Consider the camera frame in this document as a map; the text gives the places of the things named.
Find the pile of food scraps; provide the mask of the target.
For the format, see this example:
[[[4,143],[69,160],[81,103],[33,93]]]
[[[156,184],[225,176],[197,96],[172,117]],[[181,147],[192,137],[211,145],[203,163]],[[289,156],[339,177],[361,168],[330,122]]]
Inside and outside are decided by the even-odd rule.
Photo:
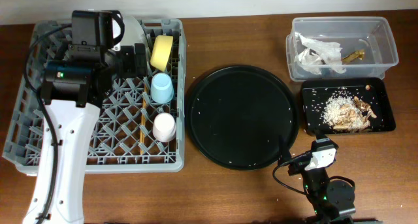
[[[371,126],[370,118],[377,117],[371,105],[357,96],[331,97],[322,113],[324,124],[343,133],[366,131]]]

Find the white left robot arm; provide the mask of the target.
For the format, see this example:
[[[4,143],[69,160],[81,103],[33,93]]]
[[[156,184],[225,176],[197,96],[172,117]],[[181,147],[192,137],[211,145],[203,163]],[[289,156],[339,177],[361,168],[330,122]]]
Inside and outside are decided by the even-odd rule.
[[[25,223],[82,223],[88,148],[103,102],[120,78],[146,75],[146,35],[117,10],[76,10],[71,41],[48,60],[34,89],[43,115],[37,181]]]

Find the light blue plastic cup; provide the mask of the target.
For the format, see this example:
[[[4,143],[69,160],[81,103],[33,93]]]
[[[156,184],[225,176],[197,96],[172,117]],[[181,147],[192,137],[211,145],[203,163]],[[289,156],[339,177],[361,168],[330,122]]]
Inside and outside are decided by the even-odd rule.
[[[174,97],[174,87],[168,74],[158,73],[152,78],[151,84],[152,100],[159,104],[165,104]]]

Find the grey round plate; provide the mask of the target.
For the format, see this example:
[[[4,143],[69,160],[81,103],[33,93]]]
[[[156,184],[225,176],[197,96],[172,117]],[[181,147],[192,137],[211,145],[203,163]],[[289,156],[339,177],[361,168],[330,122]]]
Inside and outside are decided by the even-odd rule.
[[[121,46],[144,44],[145,47],[149,47],[146,34],[137,19],[133,16],[124,16],[123,23],[125,25],[125,32],[120,42]]]

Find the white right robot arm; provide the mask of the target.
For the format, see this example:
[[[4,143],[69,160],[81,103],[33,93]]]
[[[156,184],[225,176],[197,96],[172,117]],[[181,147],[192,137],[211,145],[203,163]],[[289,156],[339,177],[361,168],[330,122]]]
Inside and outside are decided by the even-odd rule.
[[[339,146],[325,135],[317,135],[311,149],[292,156],[281,149],[278,165],[272,176],[285,188],[305,196],[313,206],[315,215],[308,223],[353,223],[355,213],[355,182],[343,176],[329,176],[326,168],[336,161]],[[287,167],[288,175],[301,175],[303,189],[299,190],[280,181],[276,171]]]

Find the white paper napkin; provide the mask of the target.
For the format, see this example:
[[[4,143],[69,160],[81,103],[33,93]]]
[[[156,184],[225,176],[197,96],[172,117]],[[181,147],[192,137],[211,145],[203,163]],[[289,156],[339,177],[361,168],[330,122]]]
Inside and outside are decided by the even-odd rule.
[[[346,69],[342,65],[342,47],[338,42],[323,42],[306,38],[300,33],[295,33],[306,48],[295,56],[295,61],[302,65],[330,65],[338,74],[343,74]]]

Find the pink plastic cup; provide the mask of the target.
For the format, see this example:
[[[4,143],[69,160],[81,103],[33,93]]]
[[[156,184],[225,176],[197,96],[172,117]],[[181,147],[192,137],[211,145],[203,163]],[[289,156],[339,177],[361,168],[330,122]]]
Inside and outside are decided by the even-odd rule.
[[[153,122],[153,136],[160,142],[170,142],[176,137],[176,122],[169,113],[158,114]]]

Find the wooden chopstick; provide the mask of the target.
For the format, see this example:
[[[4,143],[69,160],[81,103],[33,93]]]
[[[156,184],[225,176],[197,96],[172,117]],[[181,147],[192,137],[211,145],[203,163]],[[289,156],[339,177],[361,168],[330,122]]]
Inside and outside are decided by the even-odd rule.
[[[147,88],[147,86],[146,85],[144,85],[144,90],[143,90],[143,92],[142,92],[142,107],[141,107],[141,109],[140,109],[140,112],[141,112],[141,118],[140,118],[140,127],[141,126],[144,126],[145,125],[145,123],[146,123],[146,118],[145,118],[145,116],[144,116],[144,113],[142,112],[143,110],[146,110],[146,105],[147,105],[147,103],[146,103],[146,100],[145,100],[145,98],[144,98],[144,94],[146,95],[147,94],[147,92],[148,92],[148,88]],[[140,144],[141,143],[144,143],[144,133],[142,132],[142,129],[140,128],[140,137],[139,137],[139,142],[140,142]]]

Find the yellow plastic bowl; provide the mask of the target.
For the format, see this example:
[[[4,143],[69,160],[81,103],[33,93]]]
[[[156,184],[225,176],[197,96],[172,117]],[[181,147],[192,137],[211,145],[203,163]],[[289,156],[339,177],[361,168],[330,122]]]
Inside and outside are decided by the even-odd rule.
[[[173,45],[173,36],[159,35],[155,38],[150,64],[157,70],[165,72]]]

